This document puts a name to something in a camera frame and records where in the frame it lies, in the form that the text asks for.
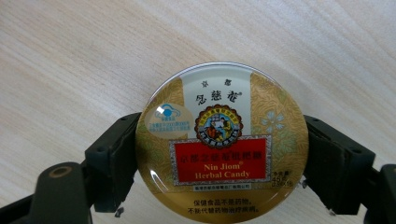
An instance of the gold tin lid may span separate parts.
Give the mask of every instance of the gold tin lid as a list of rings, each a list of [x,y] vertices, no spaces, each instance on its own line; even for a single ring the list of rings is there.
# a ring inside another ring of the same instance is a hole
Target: gold tin lid
[[[138,169],[171,210],[196,221],[261,216],[299,182],[308,155],[304,116],[257,69],[204,63],[168,79],[138,122]]]

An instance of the wood grain surface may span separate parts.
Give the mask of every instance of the wood grain surface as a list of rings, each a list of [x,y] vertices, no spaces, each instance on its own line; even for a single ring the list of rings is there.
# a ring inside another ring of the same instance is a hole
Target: wood grain surface
[[[0,1],[0,206],[84,150],[116,119],[142,111],[170,76],[227,61],[273,77],[314,116],[396,163],[396,2]],[[159,203],[136,174],[121,218],[194,223]],[[297,188],[247,223],[362,223],[329,215]]]

